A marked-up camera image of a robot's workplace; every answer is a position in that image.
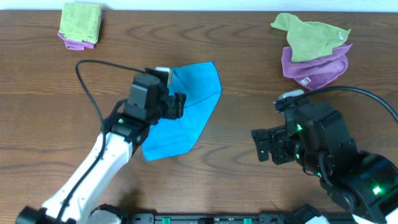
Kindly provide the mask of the blue cloth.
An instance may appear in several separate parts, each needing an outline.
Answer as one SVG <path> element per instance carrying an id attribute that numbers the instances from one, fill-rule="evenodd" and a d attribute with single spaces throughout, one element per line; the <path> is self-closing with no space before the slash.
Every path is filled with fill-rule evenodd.
<path id="1" fill-rule="evenodd" d="M 183 116 L 176 120 L 160 119 L 150 127 L 142 144 L 147 161 L 178 156 L 189 152 L 197 143 L 220 96 L 222 87 L 212 61 L 174 67 L 170 95 L 187 96 Z"/>

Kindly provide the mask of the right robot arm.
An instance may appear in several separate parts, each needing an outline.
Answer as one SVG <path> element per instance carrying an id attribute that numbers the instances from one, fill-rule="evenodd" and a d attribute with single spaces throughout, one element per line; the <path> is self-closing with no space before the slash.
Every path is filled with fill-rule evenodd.
<path id="1" fill-rule="evenodd" d="M 288 97 L 274 103 L 285 124 L 253 129 L 259 161 L 295 161 L 337 205 L 373 223 L 386 223 L 397 208 L 397 167 L 385 157 L 359 151 L 342 114 L 326 102 Z"/>

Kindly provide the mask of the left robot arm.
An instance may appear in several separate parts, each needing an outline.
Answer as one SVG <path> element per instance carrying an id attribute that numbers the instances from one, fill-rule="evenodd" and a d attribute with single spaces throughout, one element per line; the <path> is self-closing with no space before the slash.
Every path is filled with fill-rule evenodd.
<path id="1" fill-rule="evenodd" d="M 134 77 L 127 100 L 117 103 L 85 160 L 40 209 L 25 207 L 16 223 L 85 223 L 103 191 L 129 162 L 159 119 L 183 116 L 186 95 L 169 94 L 174 73 L 157 67 Z"/>

